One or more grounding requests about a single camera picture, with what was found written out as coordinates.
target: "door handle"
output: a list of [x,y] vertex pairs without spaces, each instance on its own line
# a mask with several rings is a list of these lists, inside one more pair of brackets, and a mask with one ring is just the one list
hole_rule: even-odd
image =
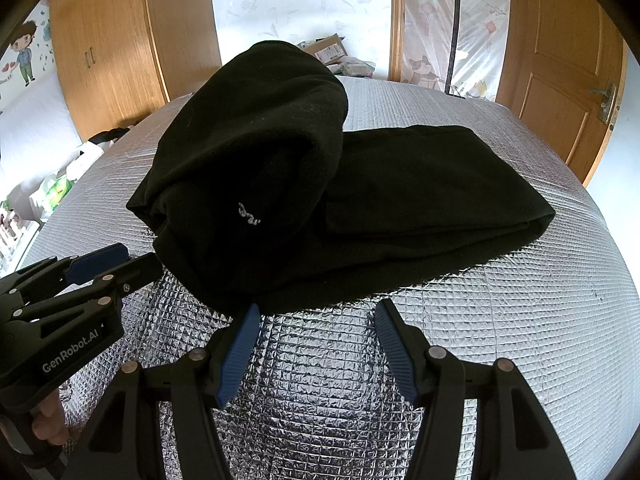
[[603,123],[608,124],[613,113],[614,102],[616,101],[616,97],[618,96],[618,87],[613,83],[609,83],[609,87],[606,90],[601,90],[600,88],[589,88],[589,92],[602,96],[598,118]]

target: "wooden wardrobe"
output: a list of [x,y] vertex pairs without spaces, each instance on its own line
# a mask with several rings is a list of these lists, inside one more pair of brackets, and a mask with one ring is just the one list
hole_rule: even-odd
[[83,140],[196,91],[222,65],[211,0],[50,0],[50,23]]

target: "human hand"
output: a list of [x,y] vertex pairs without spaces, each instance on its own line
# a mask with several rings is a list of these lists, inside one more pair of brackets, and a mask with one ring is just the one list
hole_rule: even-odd
[[33,434],[53,446],[62,446],[69,438],[69,431],[65,426],[65,410],[60,401],[59,390],[56,389],[45,397],[38,407],[40,413],[31,425]]

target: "black cloth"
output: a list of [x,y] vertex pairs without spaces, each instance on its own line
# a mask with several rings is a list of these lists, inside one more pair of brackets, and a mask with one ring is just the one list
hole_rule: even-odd
[[259,43],[184,106],[127,207],[183,285],[230,315],[248,301],[289,312],[420,283],[551,222],[544,198],[468,128],[343,134],[345,114],[321,63]]

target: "quilted foil sheet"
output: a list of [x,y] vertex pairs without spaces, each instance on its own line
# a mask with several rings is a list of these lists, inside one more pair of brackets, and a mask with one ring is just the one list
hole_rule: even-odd
[[[640,422],[640,301],[598,208],[551,148],[500,105],[406,84],[341,81],[350,101],[346,130],[468,126],[557,211],[530,246],[390,296],[406,322],[457,357],[513,359],[577,477],[603,479]],[[94,164],[25,264],[114,242],[132,254],[152,249],[153,234],[125,204],[188,98],[153,113]],[[373,326],[376,301],[263,317],[238,396],[214,410],[238,480],[404,478],[422,412],[394,385]],[[124,361],[173,361],[229,323],[168,272],[124,300],[122,320],[126,336],[62,386],[74,439]],[[467,401],[458,479],[470,477],[475,415]],[[161,427],[167,478],[179,479],[170,404],[161,406]]]

